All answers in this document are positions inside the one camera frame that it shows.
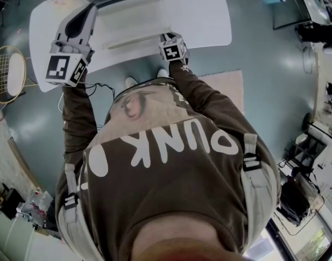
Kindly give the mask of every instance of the white device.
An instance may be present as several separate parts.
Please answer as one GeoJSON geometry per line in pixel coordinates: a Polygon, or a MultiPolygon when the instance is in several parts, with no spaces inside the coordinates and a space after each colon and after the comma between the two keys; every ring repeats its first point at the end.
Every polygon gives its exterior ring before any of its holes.
{"type": "Polygon", "coordinates": [[[80,53],[50,53],[45,81],[76,87],[88,63],[80,53]]]}
{"type": "Polygon", "coordinates": [[[163,60],[167,62],[183,61],[187,55],[187,48],[183,37],[177,33],[162,34],[159,48],[163,60]]]}
{"type": "Polygon", "coordinates": [[[62,20],[46,61],[46,82],[77,86],[93,55],[89,40],[96,16],[97,8],[91,3],[78,8],[62,20]]]}

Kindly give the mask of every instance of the wall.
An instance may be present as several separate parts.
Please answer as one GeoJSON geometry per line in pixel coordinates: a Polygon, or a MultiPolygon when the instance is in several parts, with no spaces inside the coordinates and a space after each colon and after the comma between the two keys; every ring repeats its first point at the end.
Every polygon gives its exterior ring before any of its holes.
{"type": "Polygon", "coordinates": [[[8,188],[15,188],[23,199],[26,199],[35,186],[13,154],[8,144],[10,138],[11,133],[6,120],[0,121],[0,190],[3,190],[4,183],[8,188]]]}

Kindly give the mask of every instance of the sleeve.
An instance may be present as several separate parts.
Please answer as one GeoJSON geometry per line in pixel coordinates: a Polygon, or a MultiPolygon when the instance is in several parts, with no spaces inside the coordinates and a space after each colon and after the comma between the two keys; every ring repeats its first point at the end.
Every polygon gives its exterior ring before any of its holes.
{"type": "MultiPolygon", "coordinates": [[[[181,61],[170,63],[170,75],[176,81],[180,93],[189,102],[192,109],[211,119],[218,128],[236,137],[242,148],[244,148],[244,135],[246,133],[256,134],[254,128],[229,97],[208,86],[181,61]]],[[[258,137],[256,152],[273,169],[279,198],[281,191],[279,170],[260,137],[258,137]]]]}
{"type": "Polygon", "coordinates": [[[84,88],[63,87],[65,156],[87,148],[97,134],[92,105],[84,88]]]}
{"type": "Polygon", "coordinates": [[[78,181],[79,171],[83,164],[83,150],[97,134],[95,116],[85,89],[80,88],[80,86],[76,88],[63,87],[62,91],[64,98],[62,116],[64,120],[65,162],[56,188],[56,217],[68,194],[67,179],[64,173],[65,164],[69,163],[75,166],[76,180],[78,181]]]}

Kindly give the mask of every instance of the brown sweatshirt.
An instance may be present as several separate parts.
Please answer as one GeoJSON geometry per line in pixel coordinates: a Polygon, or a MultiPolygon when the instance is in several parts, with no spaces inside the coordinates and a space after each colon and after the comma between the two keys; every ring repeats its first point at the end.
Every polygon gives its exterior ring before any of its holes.
{"type": "MultiPolygon", "coordinates": [[[[141,227],[175,213],[212,224],[228,250],[242,252],[247,243],[240,172],[243,136],[255,131],[228,97],[187,66],[172,62],[170,73],[174,80],[151,80],[118,95],[99,133],[85,90],[63,89],[65,163],[76,166],[86,223],[106,260],[129,260],[141,227]]],[[[260,139],[257,154],[278,179],[260,139]]],[[[57,213],[65,196],[63,173],[57,213]]]]}

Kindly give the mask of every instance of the strap buckle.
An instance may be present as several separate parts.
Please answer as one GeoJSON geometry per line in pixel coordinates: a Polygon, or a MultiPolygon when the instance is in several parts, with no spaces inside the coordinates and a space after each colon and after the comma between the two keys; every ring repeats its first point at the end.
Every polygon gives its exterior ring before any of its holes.
{"type": "Polygon", "coordinates": [[[68,195],[67,198],[65,198],[65,204],[64,204],[64,209],[65,210],[69,210],[72,208],[75,208],[78,204],[78,194],[76,194],[75,192],[71,193],[68,195]]]}
{"type": "Polygon", "coordinates": [[[253,153],[246,153],[244,155],[243,171],[248,172],[257,169],[261,169],[260,157],[253,153]]]}

